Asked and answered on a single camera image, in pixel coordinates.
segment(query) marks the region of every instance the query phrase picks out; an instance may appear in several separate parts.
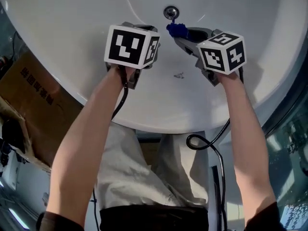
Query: glass panel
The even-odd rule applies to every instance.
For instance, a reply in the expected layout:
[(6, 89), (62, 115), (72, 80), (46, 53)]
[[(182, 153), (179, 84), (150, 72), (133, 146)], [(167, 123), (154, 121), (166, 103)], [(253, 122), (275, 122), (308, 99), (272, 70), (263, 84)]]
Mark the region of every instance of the glass panel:
[(299, 230), (308, 219), (308, 94), (307, 89), (267, 137), (269, 178), (277, 198), (281, 222)]

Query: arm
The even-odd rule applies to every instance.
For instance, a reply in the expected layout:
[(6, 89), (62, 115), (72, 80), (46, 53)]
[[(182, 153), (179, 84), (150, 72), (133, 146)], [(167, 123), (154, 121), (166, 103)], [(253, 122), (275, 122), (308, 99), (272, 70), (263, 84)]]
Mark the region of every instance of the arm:
[(82, 227), (121, 90), (120, 75), (112, 68), (73, 122), (52, 165), (47, 211)]
[(265, 137), (235, 73), (219, 75), (227, 96), (236, 181), (240, 188), (245, 223), (276, 199), (269, 178), (269, 157)]

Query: black cable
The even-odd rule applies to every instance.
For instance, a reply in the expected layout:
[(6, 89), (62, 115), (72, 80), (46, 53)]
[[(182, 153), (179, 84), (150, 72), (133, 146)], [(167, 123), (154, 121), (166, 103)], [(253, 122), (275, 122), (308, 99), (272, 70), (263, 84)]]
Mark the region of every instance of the black cable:
[[(116, 116), (116, 114), (120, 111), (120, 109), (122, 108), (122, 106), (125, 103), (126, 98), (128, 96), (128, 83), (127, 83), (127, 74), (126, 74), (125, 67), (119, 65), (118, 66), (118, 70), (119, 70), (119, 74), (121, 76), (121, 81), (122, 81), (122, 85), (123, 85), (123, 88), (124, 88), (124, 93), (123, 93), (123, 97), (122, 97), (120, 103), (118, 104), (118, 106), (114, 110), (111, 119), (113, 119)], [(93, 189), (93, 199), (94, 199), (94, 217), (95, 217), (97, 231), (99, 231), (100, 229), (99, 229), (99, 225), (98, 225), (98, 221), (97, 221), (97, 216), (96, 216), (96, 198), (95, 198), (94, 189)]]
[(15, 37), (17, 35), (17, 31), (14, 32), (14, 35), (13, 35), (13, 39), (12, 39), (12, 48), (13, 48), (13, 55), (12, 57), (10, 58), (10, 61), (13, 60), (13, 57), (15, 56)]
[[(240, 80), (244, 83), (244, 72), (243, 72), (243, 67), (239, 68), (239, 74), (240, 74)], [(226, 129), (228, 128), (228, 126), (230, 125), (230, 119), (228, 119), (227, 123), (223, 126), (223, 128), (221, 129), (221, 131), (218, 133), (218, 135), (210, 142), (208, 141), (206, 138), (202, 137), (201, 135), (198, 134), (191, 134), (187, 137), (186, 139), (186, 145), (195, 151), (201, 151), (204, 150), (208, 147), (211, 147), (214, 152), (217, 154), (219, 161), (220, 161), (220, 169), (221, 169), (221, 178), (222, 178), (222, 197), (221, 197), (221, 212), (222, 212), (222, 218), (223, 218), (223, 222), (224, 222), (224, 231), (228, 230), (227, 227), (227, 214), (226, 214), (226, 210), (225, 210), (225, 200), (226, 200), (226, 179), (225, 179), (225, 168), (223, 165), (223, 159), (221, 154), (219, 153), (219, 151), (216, 149), (216, 147), (214, 146), (214, 143), (221, 137), (221, 135), (226, 131)], [(206, 143), (205, 146), (194, 146), (191, 143), (191, 140), (193, 138), (198, 138), (200, 140), (202, 140), (203, 142)]]
[(100, 231), (100, 228), (98, 226), (97, 216), (96, 216), (96, 198), (95, 198), (94, 189), (93, 189), (93, 199), (94, 199), (94, 217), (95, 217), (96, 227), (97, 227), (97, 231)]

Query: person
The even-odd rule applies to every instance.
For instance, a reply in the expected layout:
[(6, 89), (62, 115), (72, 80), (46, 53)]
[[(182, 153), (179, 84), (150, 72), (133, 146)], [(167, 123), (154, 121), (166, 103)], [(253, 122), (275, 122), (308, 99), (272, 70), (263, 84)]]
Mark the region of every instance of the person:
[[(134, 70), (126, 71), (129, 78)], [(245, 230), (284, 230), (270, 185), (265, 137), (244, 85), (235, 73), (218, 74), (218, 79), (229, 107)], [(101, 230), (208, 230), (207, 151), (190, 150), (187, 134), (164, 135), (150, 169), (134, 130), (111, 122), (121, 90), (113, 65), (58, 149), (40, 230), (83, 230), (93, 188)]]

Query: hand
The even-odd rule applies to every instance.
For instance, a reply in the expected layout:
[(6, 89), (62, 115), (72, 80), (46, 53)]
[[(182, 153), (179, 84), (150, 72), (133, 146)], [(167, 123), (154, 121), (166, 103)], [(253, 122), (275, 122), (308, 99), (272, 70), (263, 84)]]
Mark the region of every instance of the hand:
[[(117, 68), (117, 64), (111, 64), (111, 68)], [(135, 68), (132, 67), (125, 67), (126, 70), (126, 75), (127, 75), (127, 80), (129, 80), (130, 76), (135, 72)]]
[(229, 75), (225, 75), (225, 74), (221, 74), (221, 73), (216, 73), (217, 74), (217, 78), (220, 81), (220, 83), (222, 85), (225, 85), (226, 82), (230, 81), (230, 80), (236, 80), (238, 79), (238, 76), (235, 72), (229, 74)]

